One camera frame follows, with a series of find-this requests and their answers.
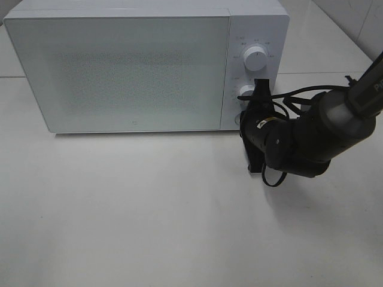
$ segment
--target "wire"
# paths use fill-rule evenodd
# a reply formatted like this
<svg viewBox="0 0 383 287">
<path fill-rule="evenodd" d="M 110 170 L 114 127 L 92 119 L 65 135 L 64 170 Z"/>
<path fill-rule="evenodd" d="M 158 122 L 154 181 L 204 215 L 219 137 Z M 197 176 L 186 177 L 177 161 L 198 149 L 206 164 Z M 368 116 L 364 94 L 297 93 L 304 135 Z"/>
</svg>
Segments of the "wire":
<svg viewBox="0 0 383 287">
<path fill-rule="evenodd" d="M 305 91 L 315 91 L 315 90 L 339 90 L 339 91 L 345 91 L 348 90 L 349 87 L 344 87 L 344 86 L 332 86 L 332 85 L 323 85 L 323 86 L 310 86 L 310 87 L 305 87 L 305 88 L 300 88 L 295 91 L 291 91 L 289 93 L 284 93 L 284 94 L 276 94 L 272 96 L 271 98 L 274 99 L 282 99 L 284 97 L 290 97 L 294 96 L 295 94 L 300 94 Z"/>
<path fill-rule="evenodd" d="M 281 185 L 281 183 L 285 180 L 285 178 L 287 176 L 287 172 L 282 172 L 282 175 L 278 179 L 278 181 L 274 184 L 270 184 L 270 183 L 268 183 L 268 180 L 266 179 L 265 171 L 266 171 L 266 163 L 264 162 L 262 164 L 262 180 L 263 180 L 263 183 L 266 184 L 268 187 L 277 187 L 277 186 Z"/>
<path fill-rule="evenodd" d="M 290 119 L 290 115 L 288 114 L 288 111 L 287 111 L 287 109 L 286 109 L 284 106 L 282 106 L 280 103 L 277 103 L 277 102 L 274 102 L 274 101 L 273 101 L 273 105 L 275 105 L 275 106 L 281 108 L 281 109 L 284 111 L 284 113 L 285 113 L 285 115 L 286 115 L 286 118 L 287 118 L 288 120 Z"/>
</svg>

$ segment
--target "microwave door window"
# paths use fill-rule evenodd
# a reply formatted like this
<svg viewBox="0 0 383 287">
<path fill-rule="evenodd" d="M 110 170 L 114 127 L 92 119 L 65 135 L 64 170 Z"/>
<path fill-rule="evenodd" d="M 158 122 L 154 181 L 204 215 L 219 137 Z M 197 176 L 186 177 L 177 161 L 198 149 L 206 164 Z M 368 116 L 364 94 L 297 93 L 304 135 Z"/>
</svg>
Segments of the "microwave door window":
<svg viewBox="0 0 383 287">
<path fill-rule="evenodd" d="M 228 17 L 7 27 L 52 132 L 220 128 Z"/>
</svg>

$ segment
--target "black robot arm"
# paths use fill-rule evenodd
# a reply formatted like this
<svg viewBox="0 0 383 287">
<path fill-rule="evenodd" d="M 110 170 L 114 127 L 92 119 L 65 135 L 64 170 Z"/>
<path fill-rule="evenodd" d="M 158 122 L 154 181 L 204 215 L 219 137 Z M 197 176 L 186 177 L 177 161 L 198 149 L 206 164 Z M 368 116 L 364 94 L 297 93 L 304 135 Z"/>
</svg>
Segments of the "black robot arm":
<svg viewBox="0 0 383 287">
<path fill-rule="evenodd" d="M 330 160 L 363 139 L 375 129 L 375 117 L 383 109 L 383 53 L 359 81 L 349 78 L 350 87 L 315 86 L 271 96 L 269 80 L 255 80 L 251 96 L 241 114 L 241 137 L 249 160 L 250 172 L 262 172 L 269 186 L 279 185 L 287 173 L 314 176 L 324 173 Z M 303 91 L 324 90 L 312 99 L 294 97 Z M 275 111 L 273 99 L 297 113 L 289 119 Z M 305 111 L 294 104 L 309 106 Z M 266 166 L 282 171 L 276 184 L 265 179 Z"/>
</svg>

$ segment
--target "microwave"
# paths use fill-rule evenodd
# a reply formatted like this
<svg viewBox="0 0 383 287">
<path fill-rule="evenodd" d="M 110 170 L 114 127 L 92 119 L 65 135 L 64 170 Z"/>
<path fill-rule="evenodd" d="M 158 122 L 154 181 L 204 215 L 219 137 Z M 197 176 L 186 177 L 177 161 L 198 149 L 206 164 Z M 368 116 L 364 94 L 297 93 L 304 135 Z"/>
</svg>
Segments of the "microwave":
<svg viewBox="0 0 383 287">
<path fill-rule="evenodd" d="M 53 133 L 237 130 L 288 22 L 277 0 L 23 0 L 4 19 Z"/>
</svg>

